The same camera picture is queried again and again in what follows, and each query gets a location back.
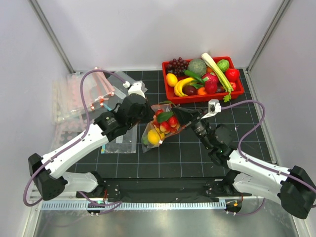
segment metal frame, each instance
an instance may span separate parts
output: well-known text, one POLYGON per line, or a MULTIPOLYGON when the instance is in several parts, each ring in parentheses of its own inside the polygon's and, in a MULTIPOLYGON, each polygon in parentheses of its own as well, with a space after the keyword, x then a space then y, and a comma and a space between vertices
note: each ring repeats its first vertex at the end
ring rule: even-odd
POLYGON ((287 11, 287 9, 290 6, 290 4, 292 3, 292 1, 293 0, 283 0, 282 1, 280 7, 276 11, 276 14, 275 14, 270 26, 268 27, 265 35, 263 36, 263 38, 262 38, 262 40, 261 40, 261 42, 260 42, 255 54, 253 55, 252 59, 250 60, 249 66, 247 68, 248 72, 250 72, 252 70, 253 66, 257 62, 257 59, 259 58, 262 50, 265 48, 266 44, 268 43, 268 41, 271 38, 271 36, 274 33, 274 31, 276 30, 279 22, 283 18, 285 12, 287 11))
POLYGON ((61 60, 65 64, 65 67, 67 68, 69 73, 74 73, 75 70, 74 70, 73 66, 71 65, 71 63, 70 63, 63 47, 61 46, 58 38, 56 37, 52 27, 50 26, 50 23, 48 22, 45 14, 43 13, 38 1, 37 0, 29 0, 29 3, 31 5, 31 7, 33 8, 39 21, 41 22, 44 30, 47 32, 47 35, 50 38, 52 44, 55 46, 57 53, 59 54, 61 60))

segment white robotic arm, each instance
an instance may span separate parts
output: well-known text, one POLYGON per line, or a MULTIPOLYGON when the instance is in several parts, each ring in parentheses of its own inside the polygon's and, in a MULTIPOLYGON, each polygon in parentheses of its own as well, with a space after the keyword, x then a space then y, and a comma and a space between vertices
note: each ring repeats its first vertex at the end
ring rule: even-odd
POLYGON ((47 163, 34 178, 43 200, 51 200, 64 191, 94 192, 96 197, 104 191, 103 180, 96 172, 78 174, 66 170, 96 148, 124 135, 137 123, 150 122, 153 119, 155 113, 141 90, 141 82, 135 82, 132 86, 125 82, 124 87, 129 88, 128 96, 121 104, 117 104, 117 111, 115 108, 96 118, 94 123, 88 125, 88 133, 84 139, 82 137, 86 131, 42 157, 38 154, 29 157, 31 176, 47 163))

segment red tomato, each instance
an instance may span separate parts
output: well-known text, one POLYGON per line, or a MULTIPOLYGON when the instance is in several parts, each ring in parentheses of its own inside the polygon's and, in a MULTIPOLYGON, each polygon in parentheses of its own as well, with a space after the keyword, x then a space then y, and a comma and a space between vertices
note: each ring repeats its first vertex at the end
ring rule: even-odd
POLYGON ((235 82, 231 82, 231 85, 233 87, 233 90, 236 90, 236 83, 235 82))
POLYGON ((235 82, 238 80, 240 73, 238 69, 228 68, 225 72, 225 76, 230 82, 235 82))

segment white wall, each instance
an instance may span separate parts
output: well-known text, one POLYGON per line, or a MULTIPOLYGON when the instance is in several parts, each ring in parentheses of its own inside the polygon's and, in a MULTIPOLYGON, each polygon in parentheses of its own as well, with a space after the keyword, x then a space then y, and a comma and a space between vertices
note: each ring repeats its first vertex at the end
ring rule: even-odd
POLYGON ((248 66, 281 0, 39 0, 75 70, 158 69, 174 57, 248 66))
POLYGON ((51 82, 67 73, 26 0, 0 7, 0 236, 21 236, 28 157, 48 152, 51 82))
MULTIPOLYGON (((316 183, 316 1, 292 2, 251 78, 282 165, 303 167, 316 183)), ((309 225, 316 233, 316 210, 309 225)))

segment yellow lemon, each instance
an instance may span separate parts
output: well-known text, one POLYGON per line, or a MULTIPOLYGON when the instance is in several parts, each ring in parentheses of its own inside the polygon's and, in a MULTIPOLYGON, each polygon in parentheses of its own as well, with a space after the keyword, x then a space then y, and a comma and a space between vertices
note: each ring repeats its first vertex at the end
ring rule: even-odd
POLYGON ((156 146, 164 138, 164 134, 152 129, 148 132, 147 138, 152 145, 156 146))
POLYGON ((168 85, 171 86, 171 87, 175 87, 175 85, 178 82, 177 77, 174 74, 172 74, 172 73, 168 73, 166 75, 166 80, 167 80, 168 85))

